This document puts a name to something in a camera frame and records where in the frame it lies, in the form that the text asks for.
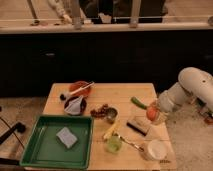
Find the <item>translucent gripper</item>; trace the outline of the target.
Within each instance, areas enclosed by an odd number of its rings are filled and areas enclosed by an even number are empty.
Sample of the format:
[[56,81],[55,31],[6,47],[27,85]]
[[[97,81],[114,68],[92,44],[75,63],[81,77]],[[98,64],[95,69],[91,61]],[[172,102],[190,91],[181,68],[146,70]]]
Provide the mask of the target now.
[[150,120],[152,124],[160,125],[166,121],[167,115],[164,112],[160,111],[159,106],[156,101],[153,101],[148,107],[155,107],[158,111],[156,119],[154,121]]

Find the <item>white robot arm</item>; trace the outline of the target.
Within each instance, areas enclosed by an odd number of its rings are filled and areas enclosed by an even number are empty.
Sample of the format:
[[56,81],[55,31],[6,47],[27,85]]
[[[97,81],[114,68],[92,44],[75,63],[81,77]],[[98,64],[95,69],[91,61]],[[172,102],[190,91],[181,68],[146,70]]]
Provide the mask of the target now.
[[146,117],[155,125],[161,124],[169,113],[180,109],[192,97],[200,99],[213,112],[213,76],[187,67],[179,72],[178,81],[147,107]]

